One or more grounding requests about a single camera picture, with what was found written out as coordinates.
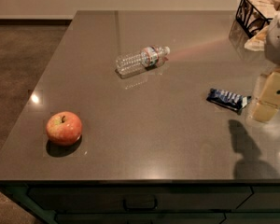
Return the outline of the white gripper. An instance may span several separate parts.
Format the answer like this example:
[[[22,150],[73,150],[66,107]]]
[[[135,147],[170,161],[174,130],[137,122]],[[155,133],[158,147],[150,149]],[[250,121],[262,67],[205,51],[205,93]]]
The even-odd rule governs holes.
[[[280,11],[271,21],[266,35],[265,57],[280,65]],[[268,122],[280,109],[280,68],[268,76],[260,75],[253,92],[251,117],[259,122]]]

